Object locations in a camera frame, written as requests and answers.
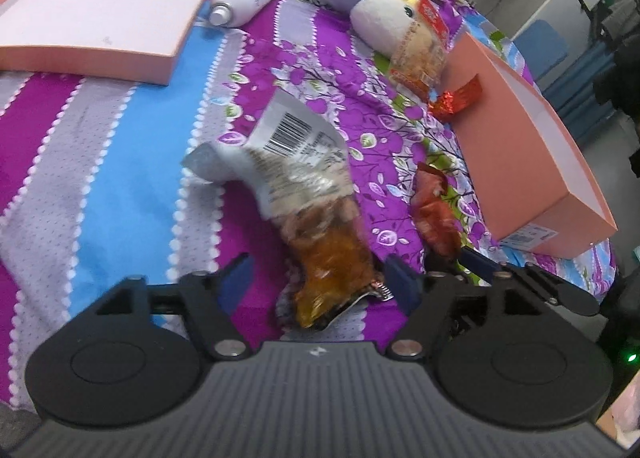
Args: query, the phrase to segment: box label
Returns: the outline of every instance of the box label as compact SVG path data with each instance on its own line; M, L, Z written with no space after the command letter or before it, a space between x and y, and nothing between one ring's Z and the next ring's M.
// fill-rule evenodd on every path
M553 229L548 229L535 223L529 223L507 236L500 243L512 249L530 251L557 235L558 232Z

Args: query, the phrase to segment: clear plastic bag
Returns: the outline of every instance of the clear plastic bag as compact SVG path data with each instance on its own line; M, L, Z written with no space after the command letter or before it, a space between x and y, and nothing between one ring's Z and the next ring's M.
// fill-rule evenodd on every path
M430 0L420 0L415 20L391 57L391 79L421 101L430 100L430 89L440 82L447 60L449 30Z
M207 181L242 180L305 274L296 319L308 328L376 281L353 199L344 139L276 90L244 146L200 145L183 163Z

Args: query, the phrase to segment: stuffed animal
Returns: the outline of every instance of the stuffed animal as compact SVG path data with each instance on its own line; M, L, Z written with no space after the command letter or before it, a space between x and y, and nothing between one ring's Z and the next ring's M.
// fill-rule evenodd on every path
M409 28L418 0L325 0L348 14L356 34L369 47L391 58Z

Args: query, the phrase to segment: bed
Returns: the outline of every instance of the bed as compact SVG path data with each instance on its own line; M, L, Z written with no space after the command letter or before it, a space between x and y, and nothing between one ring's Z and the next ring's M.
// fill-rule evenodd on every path
M532 83L508 38L463 0L441 1L454 9L454 40L470 31ZM495 261L533 261L596 297L608 291L615 274L609 242L573 261L497 244L455 135L397 95L345 17L274 0L242 30L218 29L203 9L168 87L0 75L0 400L33 409L24 387L29 355L124 276L172 282L215 271L243 251L255 258L255 279L232 320L252 345L386 345L405 319L393 302L363 301L320 335L283 327L278 316L294 273L277 232L241 185L196 185L180 168L186 150L203 141L224 135L241 143L278 87L348 138L356 197L380 258L397 253L422 269L408 199L416 163L428 159L446 169L447 199L476 250ZM180 330L175 318L157 322Z

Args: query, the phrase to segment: open pink box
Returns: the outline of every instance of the open pink box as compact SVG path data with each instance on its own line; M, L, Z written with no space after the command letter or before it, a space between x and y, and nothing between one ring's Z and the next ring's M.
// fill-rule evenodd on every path
M452 120L487 228L503 245L575 258L616 232L596 180L555 110L487 47L465 34L444 90L479 74L482 98Z

